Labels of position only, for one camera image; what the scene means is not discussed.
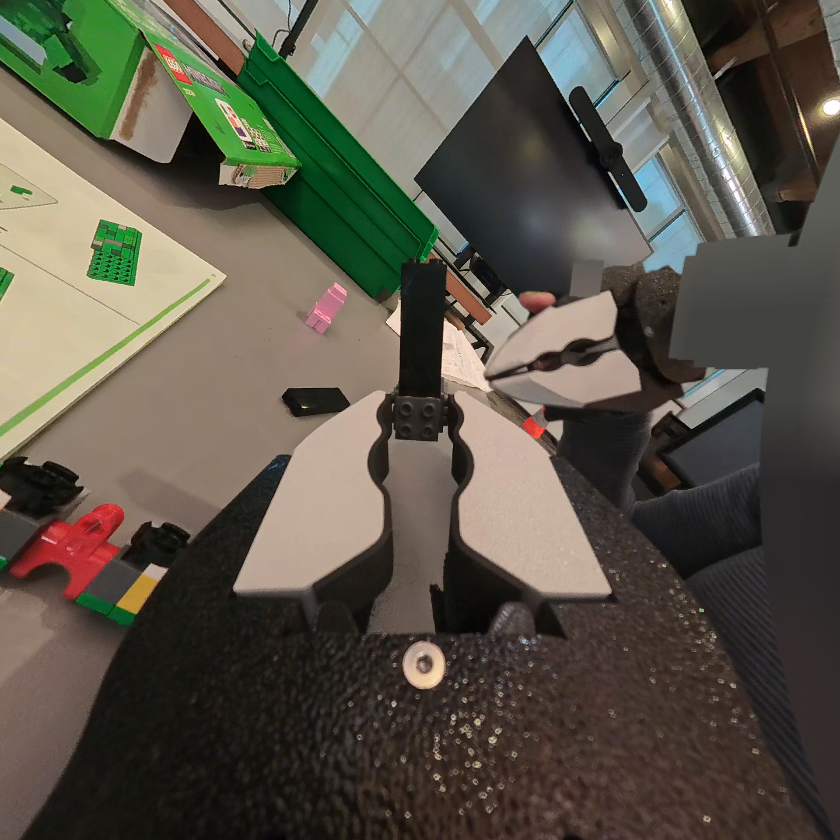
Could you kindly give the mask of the person's right forearm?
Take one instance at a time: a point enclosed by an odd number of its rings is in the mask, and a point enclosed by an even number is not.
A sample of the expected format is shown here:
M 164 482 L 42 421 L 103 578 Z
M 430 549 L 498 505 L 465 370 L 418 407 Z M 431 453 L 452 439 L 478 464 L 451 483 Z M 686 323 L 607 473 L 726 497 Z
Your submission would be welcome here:
M 632 481 L 651 427 L 650 413 L 596 412 L 565 419 L 558 457 L 600 491 L 684 579 L 765 582 L 760 465 L 639 501 Z

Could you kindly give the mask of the silver ventilation duct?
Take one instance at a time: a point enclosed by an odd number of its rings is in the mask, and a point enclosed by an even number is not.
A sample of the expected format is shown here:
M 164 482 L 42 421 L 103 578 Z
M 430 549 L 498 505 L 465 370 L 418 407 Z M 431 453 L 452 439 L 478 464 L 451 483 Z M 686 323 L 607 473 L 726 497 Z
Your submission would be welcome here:
M 775 235 L 684 4 L 622 1 L 612 5 L 723 235 Z

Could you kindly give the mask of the green cardboard box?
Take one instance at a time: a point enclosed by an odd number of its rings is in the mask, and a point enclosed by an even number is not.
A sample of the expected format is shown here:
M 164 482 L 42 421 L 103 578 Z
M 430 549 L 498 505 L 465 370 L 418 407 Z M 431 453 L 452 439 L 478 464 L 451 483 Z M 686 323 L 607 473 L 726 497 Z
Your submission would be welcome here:
M 244 45 L 198 2 L 2 1 L 1 55 L 94 137 L 149 161 L 193 146 L 220 185 L 256 190 L 301 168 L 238 81 Z

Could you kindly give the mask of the black monitor stand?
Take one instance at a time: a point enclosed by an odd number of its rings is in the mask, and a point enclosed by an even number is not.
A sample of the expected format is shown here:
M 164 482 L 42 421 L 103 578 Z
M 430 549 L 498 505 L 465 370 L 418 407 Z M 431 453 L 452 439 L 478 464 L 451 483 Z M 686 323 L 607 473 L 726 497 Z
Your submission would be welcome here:
M 473 286 L 478 285 L 480 287 L 479 297 L 488 308 L 492 308 L 498 299 L 508 291 L 497 273 L 469 244 L 455 253 L 454 266 L 462 275 L 467 274 L 474 278 Z

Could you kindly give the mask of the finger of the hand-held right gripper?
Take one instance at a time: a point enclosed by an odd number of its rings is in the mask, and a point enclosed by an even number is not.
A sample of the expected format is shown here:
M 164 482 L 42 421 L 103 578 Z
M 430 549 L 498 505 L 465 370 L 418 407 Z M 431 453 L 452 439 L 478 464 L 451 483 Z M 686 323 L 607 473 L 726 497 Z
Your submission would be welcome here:
M 542 353 L 530 362 L 489 364 L 490 387 L 518 402 L 584 408 L 641 390 L 641 376 L 624 352 Z
M 588 366 L 618 351 L 617 305 L 606 291 L 541 310 L 500 348 L 502 370 L 558 370 Z

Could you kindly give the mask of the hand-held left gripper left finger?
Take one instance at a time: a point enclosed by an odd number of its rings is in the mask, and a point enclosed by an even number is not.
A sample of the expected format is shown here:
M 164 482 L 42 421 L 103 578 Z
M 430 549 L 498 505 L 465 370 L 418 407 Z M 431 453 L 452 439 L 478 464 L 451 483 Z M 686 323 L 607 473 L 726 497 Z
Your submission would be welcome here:
M 366 624 L 393 573 L 392 395 L 375 391 L 311 432 L 291 455 L 233 592 L 297 603 L 310 626 L 343 604 Z

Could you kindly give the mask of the grey desk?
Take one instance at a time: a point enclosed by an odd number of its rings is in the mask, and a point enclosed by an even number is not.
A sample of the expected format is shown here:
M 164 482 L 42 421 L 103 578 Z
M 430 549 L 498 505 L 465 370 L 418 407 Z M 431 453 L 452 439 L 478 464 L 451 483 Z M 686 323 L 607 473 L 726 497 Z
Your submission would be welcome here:
M 123 630 L 47 593 L 56 635 L 2 685 L 2 838 L 549 838 L 537 782 L 500 772 L 456 803 L 421 777 L 426 717 L 391 654 L 340 635 L 283 636 L 278 612 L 235 622 L 222 562 L 241 564 L 280 469 L 311 422 L 279 404 L 316 361 L 352 396 L 392 383 L 395 338 L 356 299 L 351 334 L 308 335 L 297 310 L 316 257 L 254 194 L 196 163 L 157 165 L 94 140 L 2 70 L 2 118 L 227 274 L 209 298 L 29 447 L 90 482 L 90 504 L 194 533 L 170 585 Z

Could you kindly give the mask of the green plastic crate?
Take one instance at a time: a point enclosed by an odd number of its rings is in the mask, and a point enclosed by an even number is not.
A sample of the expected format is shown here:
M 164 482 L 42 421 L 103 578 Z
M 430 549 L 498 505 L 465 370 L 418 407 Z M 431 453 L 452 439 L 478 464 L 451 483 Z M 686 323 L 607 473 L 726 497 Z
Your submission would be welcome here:
M 237 82 L 301 163 L 266 197 L 370 297 L 397 292 L 438 228 L 261 34 Z

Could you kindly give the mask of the small black monitor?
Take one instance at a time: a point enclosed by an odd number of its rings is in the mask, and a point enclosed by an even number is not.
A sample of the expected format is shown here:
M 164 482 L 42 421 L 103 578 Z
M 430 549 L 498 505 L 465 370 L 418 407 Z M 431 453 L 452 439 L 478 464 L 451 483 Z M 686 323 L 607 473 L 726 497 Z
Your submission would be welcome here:
M 764 391 L 757 388 L 664 447 L 659 457 L 685 488 L 732 476 L 760 462 Z

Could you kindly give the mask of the green instruction booklet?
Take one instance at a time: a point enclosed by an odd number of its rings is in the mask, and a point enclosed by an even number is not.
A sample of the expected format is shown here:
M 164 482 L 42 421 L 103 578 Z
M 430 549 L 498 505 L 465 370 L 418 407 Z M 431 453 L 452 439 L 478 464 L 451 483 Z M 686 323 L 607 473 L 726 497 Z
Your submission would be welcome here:
M 226 276 L 6 121 L 1 163 L 4 459 Z

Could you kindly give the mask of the black webcam bar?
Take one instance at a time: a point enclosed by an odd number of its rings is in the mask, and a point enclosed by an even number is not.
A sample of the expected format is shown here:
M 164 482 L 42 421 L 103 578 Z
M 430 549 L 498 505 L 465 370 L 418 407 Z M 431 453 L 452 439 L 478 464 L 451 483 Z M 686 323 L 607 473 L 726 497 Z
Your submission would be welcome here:
M 625 204 L 636 213 L 643 212 L 648 206 L 648 200 L 625 160 L 622 145 L 610 134 L 586 90 L 582 86 L 573 88 L 568 102 L 590 139 L 599 165 L 612 177 Z

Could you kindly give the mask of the black and tan brick assembly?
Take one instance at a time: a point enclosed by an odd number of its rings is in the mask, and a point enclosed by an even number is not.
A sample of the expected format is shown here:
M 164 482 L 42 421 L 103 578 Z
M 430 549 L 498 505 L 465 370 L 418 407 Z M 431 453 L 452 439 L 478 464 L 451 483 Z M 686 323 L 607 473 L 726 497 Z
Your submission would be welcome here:
M 447 423 L 442 376 L 447 267 L 440 260 L 402 265 L 400 358 L 393 427 L 402 440 L 435 442 Z

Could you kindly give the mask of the small red green brick assembly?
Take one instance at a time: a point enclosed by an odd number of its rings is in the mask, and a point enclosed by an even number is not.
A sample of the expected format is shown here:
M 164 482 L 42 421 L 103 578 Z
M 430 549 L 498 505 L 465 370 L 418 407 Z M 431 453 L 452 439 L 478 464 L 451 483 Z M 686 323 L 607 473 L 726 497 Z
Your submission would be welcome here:
M 1 568 L 16 579 L 54 566 L 67 573 L 66 599 L 131 626 L 185 550 L 191 534 L 165 521 L 140 525 L 118 546 L 124 511 L 102 504 L 71 521 L 87 496 L 79 475 L 54 461 L 2 461 Z

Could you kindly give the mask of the pink brick pig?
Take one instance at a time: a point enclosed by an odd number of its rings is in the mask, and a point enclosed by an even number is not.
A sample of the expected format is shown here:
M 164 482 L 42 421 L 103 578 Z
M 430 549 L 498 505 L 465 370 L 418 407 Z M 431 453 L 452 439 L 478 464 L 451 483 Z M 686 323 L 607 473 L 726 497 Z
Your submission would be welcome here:
M 316 333 L 326 333 L 343 309 L 347 297 L 347 290 L 340 283 L 334 282 L 309 310 L 306 325 Z

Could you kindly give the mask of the folded white paper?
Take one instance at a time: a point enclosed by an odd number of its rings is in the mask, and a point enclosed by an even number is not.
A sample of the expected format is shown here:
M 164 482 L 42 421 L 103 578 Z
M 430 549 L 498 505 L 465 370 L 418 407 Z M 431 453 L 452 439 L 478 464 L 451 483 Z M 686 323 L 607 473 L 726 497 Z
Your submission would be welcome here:
M 485 365 L 469 342 L 469 334 L 459 329 L 447 317 L 442 317 L 440 329 L 432 329 L 431 339 L 421 342 L 422 362 L 440 370 L 440 390 L 449 394 L 457 390 L 472 390 L 489 394 L 491 386 L 485 377 Z

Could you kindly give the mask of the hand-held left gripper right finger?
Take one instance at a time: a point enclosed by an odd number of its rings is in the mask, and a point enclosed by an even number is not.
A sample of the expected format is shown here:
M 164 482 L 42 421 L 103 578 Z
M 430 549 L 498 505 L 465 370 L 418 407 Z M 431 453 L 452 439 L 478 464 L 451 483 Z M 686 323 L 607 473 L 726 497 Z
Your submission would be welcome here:
M 548 454 L 464 392 L 447 400 L 456 483 L 441 634 L 564 634 L 558 607 L 613 600 L 613 590 Z

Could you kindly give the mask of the black tile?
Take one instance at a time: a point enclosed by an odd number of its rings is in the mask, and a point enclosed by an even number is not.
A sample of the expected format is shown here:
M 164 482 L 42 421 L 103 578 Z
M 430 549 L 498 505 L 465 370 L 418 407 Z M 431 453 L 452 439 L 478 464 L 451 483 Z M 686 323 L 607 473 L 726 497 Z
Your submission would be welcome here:
M 338 387 L 290 387 L 280 399 L 297 418 L 341 413 L 350 407 L 350 401 Z

